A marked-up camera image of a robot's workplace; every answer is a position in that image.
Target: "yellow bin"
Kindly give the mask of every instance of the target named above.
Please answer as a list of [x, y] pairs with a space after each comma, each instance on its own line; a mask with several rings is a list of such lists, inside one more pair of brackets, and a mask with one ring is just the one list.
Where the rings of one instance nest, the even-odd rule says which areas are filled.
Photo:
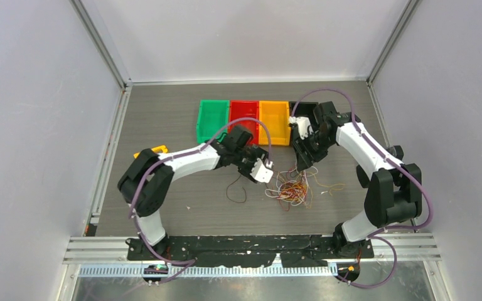
[[[289, 145], [291, 128], [289, 127], [289, 102], [259, 102], [259, 120], [267, 126], [272, 145]], [[259, 126], [259, 144], [269, 145], [267, 134]]]

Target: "tangled wire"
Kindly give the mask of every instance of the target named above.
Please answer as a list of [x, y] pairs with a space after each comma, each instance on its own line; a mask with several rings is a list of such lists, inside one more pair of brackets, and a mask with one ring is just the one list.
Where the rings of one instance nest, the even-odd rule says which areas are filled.
[[[282, 209], [284, 211], [289, 211], [291, 206], [300, 205], [304, 205], [306, 208], [311, 209], [313, 203], [313, 189], [309, 186], [309, 177], [314, 177], [319, 186], [329, 188], [325, 192], [330, 195], [333, 195], [332, 191], [344, 189], [344, 184], [334, 184], [330, 186], [320, 184], [316, 176], [319, 172], [318, 169], [314, 166], [311, 168], [313, 168], [315, 172], [298, 172], [296, 166], [291, 167], [288, 171], [278, 172], [276, 174], [276, 189], [271, 189], [267, 186], [267, 189], [265, 189], [265, 195], [277, 199]], [[287, 207], [284, 207], [282, 202], [287, 203]]]

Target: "plastic bin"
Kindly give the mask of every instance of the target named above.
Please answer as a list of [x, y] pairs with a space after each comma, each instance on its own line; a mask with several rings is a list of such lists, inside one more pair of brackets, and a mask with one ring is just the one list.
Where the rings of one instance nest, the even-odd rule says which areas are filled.
[[[269, 129], [272, 145], [289, 145], [291, 128], [289, 127], [289, 102], [259, 102], [259, 120]], [[259, 126], [259, 144], [268, 145], [267, 134]]]
[[[292, 116], [292, 108], [296, 102], [289, 102], [289, 116]], [[317, 107], [318, 102], [301, 102], [296, 107], [296, 111], [294, 113], [295, 117], [307, 117], [309, 118], [309, 123], [311, 124], [311, 128], [315, 131], [319, 129], [319, 125], [317, 124], [317, 120], [315, 119], [315, 114], [313, 114], [313, 110]]]
[[200, 101], [196, 121], [196, 143], [210, 140], [221, 127], [228, 123], [229, 108], [229, 100], [203, 99]]
[[[231, 100], [230, 101], [230, 118], [228, 121], [232, 121], [241, 117], [252, 117], [259, 119], [259, 102], [250, 100]], [[258, 144], [259, 141], [259, 124], [254, 121], [241, 121], [235, 125], [243, 125], [249, 131], [251, 131], [254, 138], [249, 144]], [[228, 132], [232, 130], [232, 125], [228, 127]]]

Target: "cable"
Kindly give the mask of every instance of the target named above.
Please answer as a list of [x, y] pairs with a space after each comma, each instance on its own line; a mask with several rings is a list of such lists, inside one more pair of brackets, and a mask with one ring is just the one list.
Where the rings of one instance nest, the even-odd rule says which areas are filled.
[[358, 131], [359, 135], [361, 137], [363, 137], [363, 139], [365, 139], [365, 141], [367, 142], [368, 145], [370, 145], [370, 147], [372, 147], [372, 149], [378, 153], [381, 157], [383, 157], [383, 159], [388, 162], [391, 166], [393, 166], [394, 168], [396, 168], [396, 170], [398, 170], [401, 174], [405, 175], [407, 179], [409, 179], [409, 181], [411, 183], [413, 183], [415, 186], [417, 186], [417, 188], [419, 188], [420, 190], [420, 193], [422, 193], [422, 195], [424, 196], [424, 200], [426, 201], [426, 204], [427, 204], [427, 207], [428, 207], [428, 216], [427, 216], [427, 219], [420, 225], [417, 225], [417, 226], [401, 226], [401, 225], [398, 225], [398, 226], [387, 226], [385, 228], [382, 228], [382, 229], [378, 229], [376, 231], [374, 231], [372, 234], [369, 235], [369, 237], [373, 237], [374, 235], [376, 234], [379, 234], [383, 231], [385, 231], [385, 229], [407, 229], [407, 230], [419, 230], [419, 229], [422, 229], [424, 227], [426, 227], [427, 225], [429, 225], [431, 223], [431, 220], [433, 219], [433, 205], [431, 203], [431, 200], [430, 200], [430, 197], [428, 195], [428, 193], [426, 192], [426, 190], [422, 187], [422, 184], [419, 183], [417, 181], [417, 179], [415, 179], [413, 176], [411, 176], [405, 169], [403, 169], [399, 164], [396, 164], [393, 160], [391, 160], [390, 158], [388, 158], [385, 153], [383, 152], [383, 150], [379, 149], [376, 144], [370, 140], [370, 138], [367, 137], [366, 133], [364, 133], [361, 128], [359, 128], [359, 125], [357, 124], [357, 121], [356, 121], [356, 118], [355, 118], [355, 108], [354, 108], [354, 104], [352, 102], [352, 99], [345, 93], [345, 92], [342, 92], [341, 90], [339, 89], [334, 89], [334, 88], [321, 88], [321, 89], [317, 89], [317, 90], [313, 90], [311, 92], [308, 92], [306, 94], [304, 94], [304, 96], [302, 96], [299, 100], [296, 101], [296, 103], [294, 104], [294, 107], [292, 108], [292, 112], [291, 112], [291, 116], [294, 116], [294, 113], [296, 111], [296, 108], [298, 107], [298, 104], [304, 100], [304, 98], [306, 98], [307, 96], [313, 94], [313, 93], [316, 93], [316, 92], [321, 92], [321, 91], [330, 91], [330, 92], [336, 92], [336, 93], [339, 93], [341, 94], [342, 96], [344, 96], [346, 98], [346, 100], [348, 101], [348, 103], [350, 104], [350, 112], [351, 112], [351, 115], [352, 115], [352, 124], [354, 125], [354, 128], [356, 128], [356, 130]]
[[241, 122], [241, 121], [255, 121], [257, 122], [258, 124], [260, 124], [263, 129], [265, 130], [265, 133], [267, 134], [267, 140], [269, 141], [269, 156], [268, 156], [268, 160], [271, 161], [270, 159], [270, 155], [271, 155], [271, 143], [270, 143], [270, 133], [269, 133], [269, 129], [267, 129], [267, 127], [265, 126], [265, 124], [263, 124], [263, 122], [255, 119], [255, 118], [252, 118], [252, 117], [242, 117], [242, 118], [238, 118], [238, 119], [235, 119], [235, 120], [232, 120], [230, 121], [229, 123], [227, 123], [225, 126], [223, 126], [221, 129], [219, 129], [214, 135], [213, 137], [211, 137], [210, 140], [208, 140], [208, 142], [206, 142], [200, 149], [197, 149], [197, 150], [190, 150], [188, 152], [184, 152], [182, 154], [176, 154], [176, 155], [173, 155], [173, 156], [169, 156], [169, 157], [165, 157], [164, 159], [161, 159], [161, 160], [158, 160], [156, 161], [156, 163], [154, 163], [151, 167], [149, 167], [149, 169], [147, 169], [147, 171], [143, 174], [143, 177], [141, 177], [141, 180], [139, 181], [139, 184], [137, 185], [137, 188], [136, 188], [136, 193], [134, 194], [134, 197], [132, 198], [132, 202], [130, 204], [130, 210], [129, 210], [129, 214], [128, 214], [128, 218], [131, 218], [132, 217], [132, 213], [134, 211], [134, 208], [136, 207], [136, 203], [137, 203], [137, 199], [139, 197], [139, 194], [141, 193], [141, 189], [143, 189], [143, 185], [145, 185], [145, 181], [147, 181], [147, 177], [152, 173], [153, 170], [155, 170], [155, 168], [157, 168], [158, 166], [160, 166], [161, 164], [167, 162], [167, 161], [170, 161], [170, 160], [174, 160], [174, 159], [178, 159], [178, 158], [182, 158], [182, 157], [186, 157], [186, 156], [190, 156], [190, 155], [195, 155], [195, 154], [198, 154], [199, 152], [203, 151], [206, 147], [210, 146], [210, 144], [213, 142], [213, 140], [215, 138], [217, 138], [218, 135], [220, 135], [222, 133], [223, 130], [225, 130], [226, 128], [228, 128], [229, 126], [233, 125], [233, 124], [236, 124], [237, 122]]
[[[194, 154], [198, 154], [199, 152], [203, 151], [206, 147], [210, 146], [210, 144], [213, 142], [214, 139], [217, 138], [217, 136], [221, 135], [223, 130], [227, 129], [229, 126], [233, 125], [233, 124], [236, 124], [237, 122], [241, 122], [241, 121], [254, 121], [254, 122], [257, 122], [258, 124], [260, 124], [263, 129], [265, 130], [265, 133], [267, 134], [267, 140], [269, 141], [269, 156], [268, 156], [268, 160], [270, 161], [270, 155], [271, 155], [271, 142], [270, 142], [270, 132], [269, 132], [269, 129], [267, 129], [267, 127], [265, 126], [265, 124], [255, 118], [252, 118], [252, 117], [242, 117], [242, 118], [238, 118], [238, 119], [235, 119], [235, 120], [232, 120], [230, 121], [229, 123], [227, 123], [226, 125], [224, 125], [222, 128], [220, 128], [214, 135], [213, 137], [211, 137], [210, 140], [208, 140], [208, 142], [206, 142], [201, 148], [197, 149], [197, 150], [191, 150], [191, 151], [188, 151], [188, 152], [184, 152], [184, 153], [181, 153], [181, 154], [176, 154], [176, 155], [173, 155], [173, 156], [169, 156], [169, 157], [165, 157], [164, 159], [161, 159], [161, 160], [158, 160], [156, 161], [151, 167], [149, 167], [149, 169], [147, 169], [147, 171], [143, 174], [143, 177], [141, 177], [141, 180], [139, 181], [139, 184], [137, 185], [137, 188], [136, 188], [136, 192], [134, 193], [134, 197], [132, 198], [132, 202], [130, 204], [130, 210], [129, 210], [129, 214], [128, 214], [128, 218], [132, 218], [133, 217], [133, 214], [134, 214], [134, 208], [136, 207], [136, 203], [137, 203], [137, 199], [139, 197], [139, 194], [141, 193], [141, 190], [143, 189], [143, 185], [145, 185], [145, 181], [147, 180], [147, 177], [152, 173], [153, 170], [155, 170], [155, 168], [157, 168], [160, 164], [163, 164], [167, 161], [170, 161], [170, 160], [174, 160], [174, 159], [177, 159], [177, 158], [182, 158], [182, 157], [186, 157], [186, 156], [190, 156], [190, 155], [194, 155]], [[190, 266], [192, 266], [192, 264], [195, 263], [195, 260], [186, 260], [186, 261], [171, 261], [167, 258], [163, 258], [160, 254], [158, 254], [156, 251], [154, 251], [154, 249], [152, 248], [152, 246], [149, 244], [149, 241], [147, 240], [147, 238], [145, 237], [145, 234], [143, 233], [141, 227], [139, 226], [139, 223], [137, 222], [137, 218], [134, 219], [134, 224], [136, 225], [136, 229], [137, 229], [137, 233], [139, 235], [139, 237], [141, 238], [141, 240], [143, 241], [144, 245], [147, 247], [147, 249], [158, 259], [160, 260], [163, 260], [165, 261], [166, 263], [170, 263], [172, 265], [184, 265], [184, 268], [182, 268], [180, 271], [178, 271], [177, 273], [175, 273], [174, 275], [168, 277], [167, 279], [163, 279], [161, 280], [160, 282], [158, 283], [166, 283], [166, 282], [169, 282], [169, 281], [172, 281], [173, 279], [175, 279], [178, 275], [180, 275], [181, 273], [183, 273], [187, 268], [189, 268]]]
[[[296, 166], [292, 166], [288, 171], [281, 171], [276, 174], [276, 189], [271, 189], [266, 186], [265, 195], [269, 198], [274, 198], [278, 200], [278, 203], [282, 207], [284, 211], [289, 211], [290, 207], [296, 207], [300, 204], [305, 205], [306, 208], [311, 209], [313, 204], [313, 189], [309, 185], [308, 178], [314, 177], [317, 184], [321, 187], [329, 188], [328, 193], [333, 196], [332, 191], [339, 191], [344, 189], [344, 184], [334, 184], [334, 185], [322, 185], [318, 180], [316, 175], [319, 173], [319, 170], [311, 166], [315, 170], [315, 172], [308, 172], [307, 169], [305, 171], [298, 172]], [[308, 193], [310, 193], [311, 198], [308, 202]], [[283, 207], [282, 201], [288, 203], [287, 209]]]
[[382, 285], [386, 284], [393, 276], [394, 276], [394, 272], [396, 271], [396, 265], [397, 265], [397, 255], [396, 255], [396, 250], [394, 248], [394, 246], [388, 241], [386, 240], [385, 238], [382, 238], [382, 237], [379, 237], [379, 236], [373, 236], [371, 237], [371, 239], [373, 240], [381, 240], [382, 242], [386, 243], [389, 248], [391, 248], [392, 250], [392, 253], [393, 253], [393, 256], [394, 256], [394, 264], [392, 266], [392, 269], [391, 269], [391, 272], [389, 273], [389, 275], [387, 276], [387, 278], [385, 278], [384, 281], [380, 282], [380, 283], [377, 283], [377, 284], [372, 284], [372, 285], [369, 285], [369, 284], [360, 284], [360, 283], [355, 283], [355, 282], [349, 282], [347, 279], [346, 279], [346, 275], [345, 277], [341, 277], [339, 275], [337, 275], [337, 278], [339, 278], [339, 280], [343, 281], [343, 282], [346, 282], [348, 283], [349, 285], [353, 286], [353, 287], [358, 287], [358, 288], [377, 288], [377, 287], [381, 287]]
[[239, 174], [239, 177], [237, 177], [237, 179], [234, 182], [231, 182], [230, 185], [226, 187], [226, 197], [234, 203], [242, 204], [247, 201], [247, 191], [245, 190], [244, 187], [241, 187], [241, 189], [243, 189], [243, 192], [245, 193], [245, 199], [243, 201], [234, 201], [233, 199], [230, 199], [230, 197], [228, 196], [228, 189], [230, 188], [230, 186], [234, 185], [237, 181], [239, 181], [239, 179], [241, 179], [241, 174]]

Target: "white wall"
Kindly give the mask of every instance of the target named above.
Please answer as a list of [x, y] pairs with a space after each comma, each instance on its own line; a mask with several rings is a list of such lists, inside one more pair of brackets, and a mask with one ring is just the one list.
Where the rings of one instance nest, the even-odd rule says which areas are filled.
[[407, 0], [87, 2], [132, 80], [165, 82], [366, 78]]
[[0, 0], [0, 300], [55, 291], [119, 95], [69, 1]]
[[455, 300], [482, 300], [482, 1], [423, 1], [375, 91], [422, 169]]

